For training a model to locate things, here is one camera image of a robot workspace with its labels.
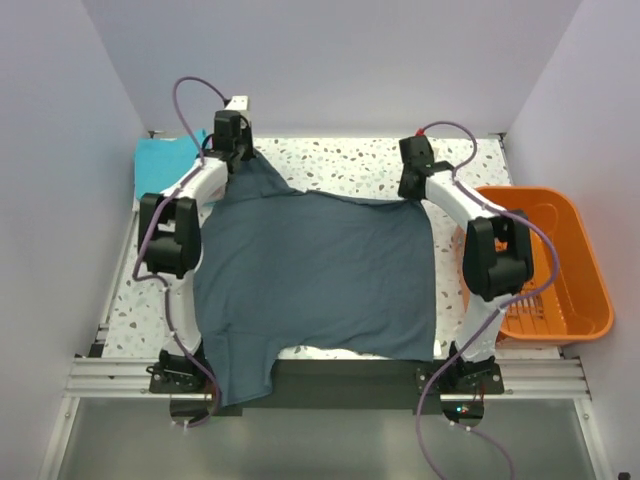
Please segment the slate blue t-shirt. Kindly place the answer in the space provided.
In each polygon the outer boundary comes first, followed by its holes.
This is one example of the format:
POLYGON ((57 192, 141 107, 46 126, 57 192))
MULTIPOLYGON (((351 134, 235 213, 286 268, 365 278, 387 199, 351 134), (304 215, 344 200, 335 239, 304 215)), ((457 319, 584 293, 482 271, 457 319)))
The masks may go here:
POLYGON ((434 245, 419 203, 302 192, 257 156, 201 235, 195 318, 224 405, 269 395, 289 347, 432 359, 434 245))

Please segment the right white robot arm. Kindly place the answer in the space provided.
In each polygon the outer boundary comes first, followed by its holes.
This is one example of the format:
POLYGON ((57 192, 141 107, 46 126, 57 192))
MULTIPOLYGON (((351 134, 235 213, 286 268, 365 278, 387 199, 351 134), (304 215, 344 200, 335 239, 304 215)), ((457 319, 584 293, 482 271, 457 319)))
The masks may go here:
POLYGON ((425 136, 401 139, 399 152, 403 164, 399 196, 437 205, 465 234, 462 275, 470 296, 455 339, 462 358, 446 367, 445 379, 452 390, 466 393, 481 380, 475 362, 495 354, 503 303, 533 277, 530 222, 524 211, 495 204, 455 179, 454 167, 435 160, 425 136))

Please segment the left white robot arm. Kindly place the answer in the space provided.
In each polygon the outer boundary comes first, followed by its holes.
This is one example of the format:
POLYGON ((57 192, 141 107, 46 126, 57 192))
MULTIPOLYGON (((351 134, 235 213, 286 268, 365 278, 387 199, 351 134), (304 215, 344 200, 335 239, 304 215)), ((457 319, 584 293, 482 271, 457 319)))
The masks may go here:
POLYGON ((232 176, 254 156, 251 121, 246 107, 233 104, 214 115, 209 140, 196 145, 192 167, 159 194, 139 202, 136 281, 160 285, 165 340, 163 356, 186 358, 172 370, 173 382, 185 392, 200 390, 207 368, 193 357, 201 346, 195 321, 193 281, 203 256, 200 210, 225 194, 232 176))

